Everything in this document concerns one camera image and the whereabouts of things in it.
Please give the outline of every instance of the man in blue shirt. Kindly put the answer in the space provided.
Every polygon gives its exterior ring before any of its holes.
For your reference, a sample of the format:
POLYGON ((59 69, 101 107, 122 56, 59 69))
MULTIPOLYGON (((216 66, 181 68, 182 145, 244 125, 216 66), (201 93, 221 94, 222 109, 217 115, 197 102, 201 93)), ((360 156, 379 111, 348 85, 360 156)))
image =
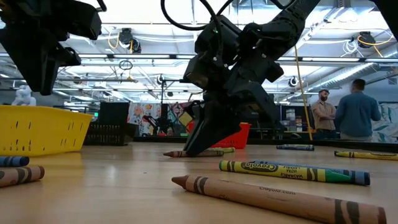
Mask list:
POLYGON ((351 94, 343 97, 337 107, 335 121, 340 127, 340 137, 352 141, 371 141, 373 121, 380 121, 377 101, 362 91, 365 80, 354 80, 351 94))

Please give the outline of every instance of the red bin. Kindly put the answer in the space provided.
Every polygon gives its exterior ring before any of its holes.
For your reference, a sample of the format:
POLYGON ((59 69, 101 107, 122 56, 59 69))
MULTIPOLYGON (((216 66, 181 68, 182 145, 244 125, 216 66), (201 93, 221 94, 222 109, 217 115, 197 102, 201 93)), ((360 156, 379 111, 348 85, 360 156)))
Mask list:
MULTIPOLYGON (((244 149, 248 143, 250 125, 251 124, 248 123, 241 123, 240 132, 224 138, 212 147, 234 147, 235 149, 244 149)), ((193 122, 188 123, 187 130, 189 133, 193 130, 193 122)))

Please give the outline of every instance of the white statue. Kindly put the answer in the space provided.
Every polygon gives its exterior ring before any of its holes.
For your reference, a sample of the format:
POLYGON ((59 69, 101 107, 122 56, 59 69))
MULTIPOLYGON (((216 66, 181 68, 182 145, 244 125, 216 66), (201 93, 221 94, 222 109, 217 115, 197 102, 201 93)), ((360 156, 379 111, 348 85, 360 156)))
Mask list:
POLYGON ((19 86, 19 90, 16 91, 15 100, 11 105, 22 105, 22 106, 36 106, 36 99, 31 95, 32 90, 27 85, 19 86))

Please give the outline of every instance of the yellow plastic bin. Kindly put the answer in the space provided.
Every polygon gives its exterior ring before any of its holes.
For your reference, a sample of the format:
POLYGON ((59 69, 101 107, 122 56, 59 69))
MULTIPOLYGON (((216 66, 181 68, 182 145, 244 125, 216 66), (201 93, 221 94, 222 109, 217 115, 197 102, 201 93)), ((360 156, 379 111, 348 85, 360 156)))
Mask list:
POLYGON ((0 106, 0 156, 80 151, 91 118, 44 106, 0 106))

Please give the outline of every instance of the table surface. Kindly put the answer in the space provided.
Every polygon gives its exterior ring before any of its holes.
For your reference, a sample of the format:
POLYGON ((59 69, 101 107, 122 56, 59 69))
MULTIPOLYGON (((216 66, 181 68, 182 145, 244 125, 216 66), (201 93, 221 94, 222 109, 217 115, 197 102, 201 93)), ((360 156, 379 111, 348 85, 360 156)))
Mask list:
POLYGON ((126 147, 84 147, 81 153, 35 157, 43 165, 38 182, 0 189, 1 223, 315 223, 283 213, 186 192, 174 176, 217 179, 291 190, 382 206, 397 223, 398 161, 335 157, 333 147, 311 151, 248 146, 222 159, 337 167, 371 172, 371 186, 222 172, 220 157, 168 158, 183 144, 134 142, 126 147))

